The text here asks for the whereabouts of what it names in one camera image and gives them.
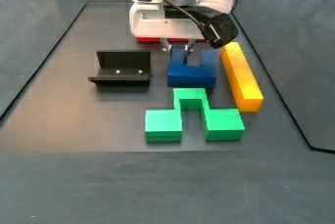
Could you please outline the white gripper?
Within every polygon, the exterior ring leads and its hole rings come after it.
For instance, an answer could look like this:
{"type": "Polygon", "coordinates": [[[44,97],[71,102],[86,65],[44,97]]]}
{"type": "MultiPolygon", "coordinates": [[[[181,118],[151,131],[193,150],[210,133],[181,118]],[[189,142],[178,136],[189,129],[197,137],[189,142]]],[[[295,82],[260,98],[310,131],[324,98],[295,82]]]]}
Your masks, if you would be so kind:
{"type": "Polygon", "coordinates": [[[230,14],[234,0],[133,0],[130,29],[135,37],[157,37],[162,51],[171,50],[167,38],[188,38],[185,60],[194,52],[198,29],[218,14],[230,14]]]}

